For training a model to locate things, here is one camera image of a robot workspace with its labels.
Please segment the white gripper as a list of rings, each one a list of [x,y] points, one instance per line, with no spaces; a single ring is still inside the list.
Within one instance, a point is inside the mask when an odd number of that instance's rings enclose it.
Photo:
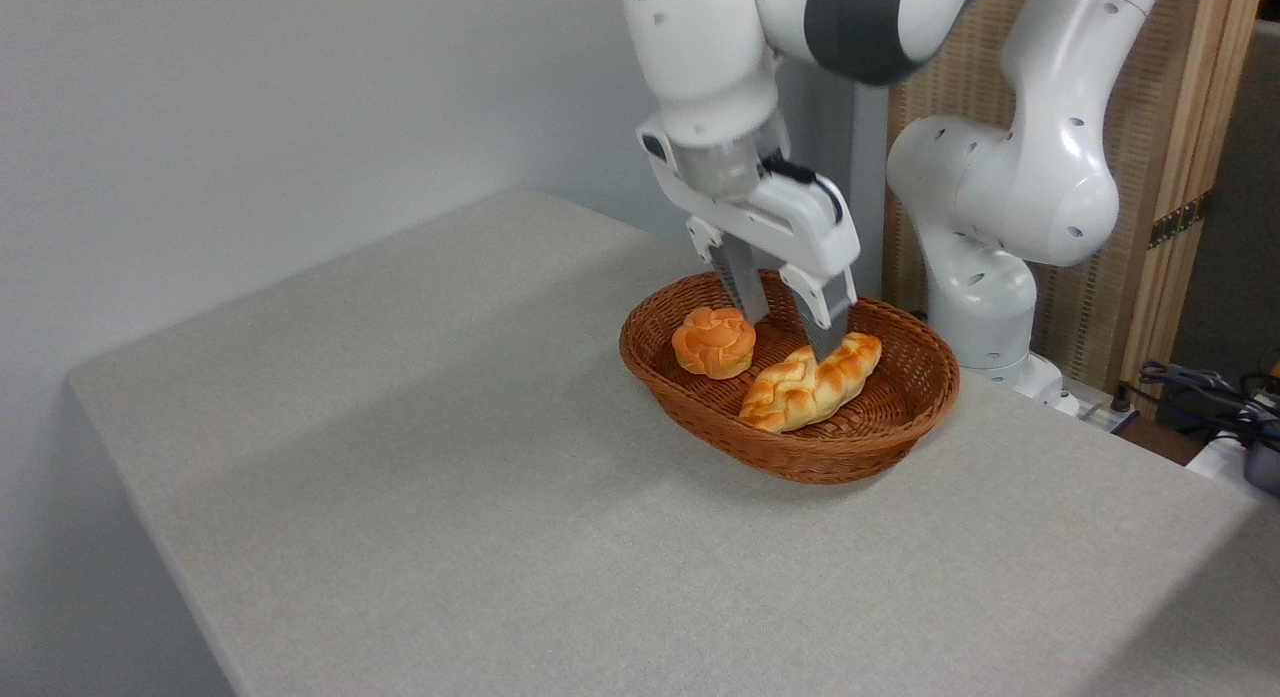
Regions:
[[[817,363],[829,358],[845,340],[858,302],[851,265],[861,247],[844,196],[826,191],[819,176],[803,183],[767,171],[746,194],[713,200],[680,179],[660,118],[643,121],[636,138],[664,194],[692,215],[686,220],[690,240],[736,309],[753,325],[769,313],[754,246],[785,261],[780,278],[794,297],[808,345]]]

